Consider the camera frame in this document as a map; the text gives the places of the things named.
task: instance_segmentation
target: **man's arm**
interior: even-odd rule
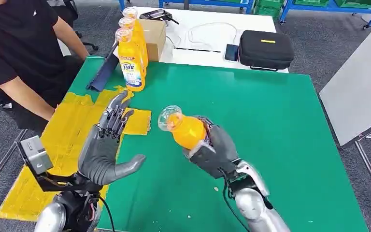
[[[55,109],[27,86],[19,76],[0,85],[0,88],[15,102],[48,121],[55,112]]]
[[[56,37],[66,44],[67,47],[72,49],[82,60],[86,59],[89,53],[69,24],[58,17],[57,22],[53,25],[53,30]]]

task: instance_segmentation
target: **yellow tape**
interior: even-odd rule
[[[78,96],[70,92],[66,94],[41,137],[53,162],[54,167],[50,173],[69,176],[77,171],[78,157],[91,127],[99,121],[110,100],[122,90],[124,88],[121,86],[116,91],[104,90],[94,104],[88,95]],[[151,111],[135,109],[123,133],[146,135],[150,115]],[[101,190],[103,197],[107,189],[108,186],[104,186]],[[43,192],[29,168],[23,167],[0,207],[0,218],[35,221],[55,194],[56,192]]]
[[[263,42],[263,43],[275,43],[275,41],[274,40],[261,40],[261,42]]]

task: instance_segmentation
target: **floor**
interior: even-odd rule
[[[93,55],[106,55],[113,43],[120,14],[118,2],[77,0],[77,5],[80,17],[75,22],[75,29],[83,34],[83,41],[100,46],[99,51],[91,51]],[[131,5],[157,7],[158,3],[156,0],[132,0]],[[182,4],[170,4],[166,8],[181,9]],[[238,8],[196,5],[191,5],[190,10],[239,12]],[[363,25],[358,16],[351,14],[290,11],[286,23],[276,26],[278,31],[290,36],[295,48],[295,60],[289,71],[309,74],[319,92],[371,31],[361,30]],[[0,111],[0,158],[18,133],[14,122]],[[371,140],[364,141],[363,145],[371,158]],[[371,179],[368,171],[353,145],[340,149],[340,155],[371,231]],[[0,175],[0,201],[5,198],[21,167],[22,161],[15,153]],[[29,232],[33,231],[33,223],[0,219],[0,231]]]

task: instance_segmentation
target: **bottle cap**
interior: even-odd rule
[[[180,124],[183,119],[181,108],[177,105],[169,105],[158,116],[158,127],[163,131],[171,131]]]
[[[137,19],[138,11],[133,7],[124,8],[123,16]]]
[[[134,28],[134,19],[130,17],[123,17],[119,20],[119,26],[122,28],[127,28],[133,30]]]
[[[116,31],[116,40],[119,42],[128,42],[131,39],[132,32],[127,28],[119,28]]]

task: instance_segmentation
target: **black t-shirt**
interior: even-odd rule
[[[44,0],[0,5],[0,85],[19,76],[38,94],[56,86],[65,61],[52,26],[58,16]]]

